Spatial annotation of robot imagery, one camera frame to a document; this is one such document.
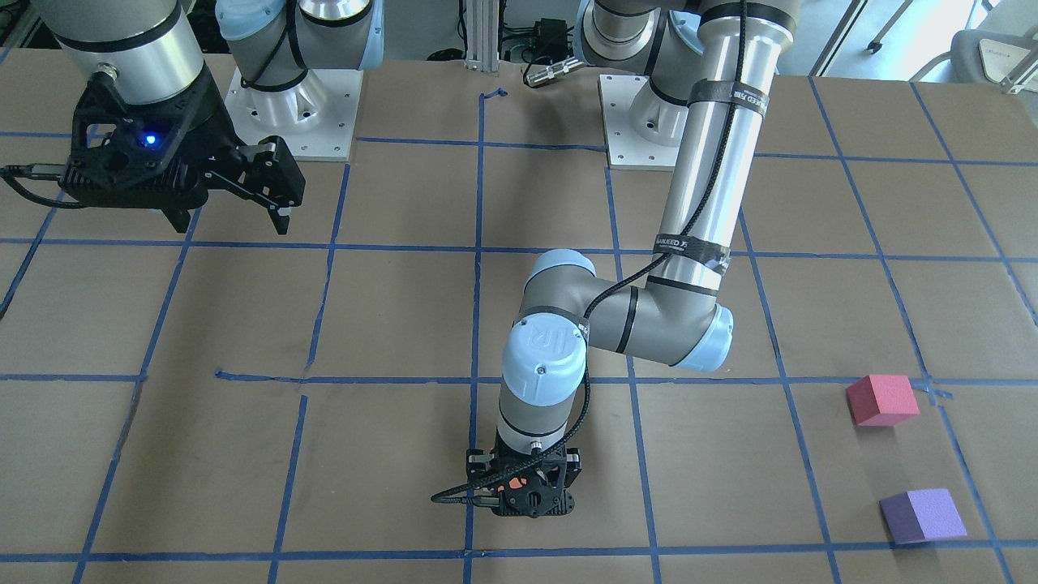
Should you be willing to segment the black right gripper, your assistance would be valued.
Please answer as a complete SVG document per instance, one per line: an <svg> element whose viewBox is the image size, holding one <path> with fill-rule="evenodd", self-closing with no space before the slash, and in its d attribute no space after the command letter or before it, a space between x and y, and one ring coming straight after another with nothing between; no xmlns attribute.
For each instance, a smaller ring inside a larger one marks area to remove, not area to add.
<svg viewBox="0 0 1038 584"><path fill-rule="evenodd" d="M196 229L208 188L266 208L278 235L307 185L285 140L243 145L210 69L177 96L131 105L114 77L94 71L73 115L62 189L99 208L162 208L174 232Z"/></svg>

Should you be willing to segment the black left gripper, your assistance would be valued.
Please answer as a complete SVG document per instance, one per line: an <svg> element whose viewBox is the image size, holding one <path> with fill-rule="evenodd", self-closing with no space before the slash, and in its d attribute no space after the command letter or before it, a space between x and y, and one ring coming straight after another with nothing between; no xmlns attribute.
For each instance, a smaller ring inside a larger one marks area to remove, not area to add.
<svg viewBox="0 0 1038 584"><path fill-rule="evenodd" d="M509 469L514 470L529 458L512 451L508 446L500 446L500 451L489 453L482 449L470 449L466 451L466 473L472 483ZM575 500L568 488L581 470L581 450L567 448L564 453L552 453L530 468L506 474L503 480L480 486L488 494L475 496L474 505L490 508L494 515L501 517L569 515L575 508ZM498 484L514 476L526 478L529 482L518 492L495 491Z"/></svg>

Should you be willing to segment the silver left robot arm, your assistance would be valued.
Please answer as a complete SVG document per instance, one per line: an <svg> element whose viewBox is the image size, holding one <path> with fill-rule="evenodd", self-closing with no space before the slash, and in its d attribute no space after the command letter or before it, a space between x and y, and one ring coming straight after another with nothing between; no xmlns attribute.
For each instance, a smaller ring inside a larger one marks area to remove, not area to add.
<svg viewBox="0 0 1038 584"><path fill-rule="evenodd" d="M537 258L509 330L495 441L466 454L467 482L431 496L503 517L574 510L581 455L568 441L590 406L588 353L604 349L696 371L719 369L733 315L717 300L731 237L800 1L586 1L573 48L589 64L641 73L661 114L683 121L651 259L622 281L585 255Z"/></svg>

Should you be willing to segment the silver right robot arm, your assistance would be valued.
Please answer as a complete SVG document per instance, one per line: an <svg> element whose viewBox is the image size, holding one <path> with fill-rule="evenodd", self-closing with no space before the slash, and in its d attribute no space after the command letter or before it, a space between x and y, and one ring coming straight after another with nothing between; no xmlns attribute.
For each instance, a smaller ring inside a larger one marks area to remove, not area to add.
<svg viewBox="0 0 1038 584"><path fill-rule="evenodd" d="M88 85L66 163L7 166L3 180L52 208L157 210L179 233L225 190L285 235L299 159L348 159L363 73L384 57L381 1L218 1L238 71L223 95L177 1L34 7Z"/></svg>

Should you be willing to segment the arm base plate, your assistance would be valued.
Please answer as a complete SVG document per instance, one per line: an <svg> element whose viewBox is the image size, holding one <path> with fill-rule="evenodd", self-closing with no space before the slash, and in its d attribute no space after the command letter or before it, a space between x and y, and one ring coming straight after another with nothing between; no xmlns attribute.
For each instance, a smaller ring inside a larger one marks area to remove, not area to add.
<svg viewBox="0 0 1038 584"><path fill-rule="evenodd" d="M311 69L295 88L260 92L236 69L224 105L246 144L278 135L298 161L348 162L363 79L363 71Z"/></svg>
<svg viewBox="0 0 1038 584"><path fill-rule="evenodd" d="M599 77L609 166L613 170L672 171L688 108L653 92L645 76Z"/></svg>

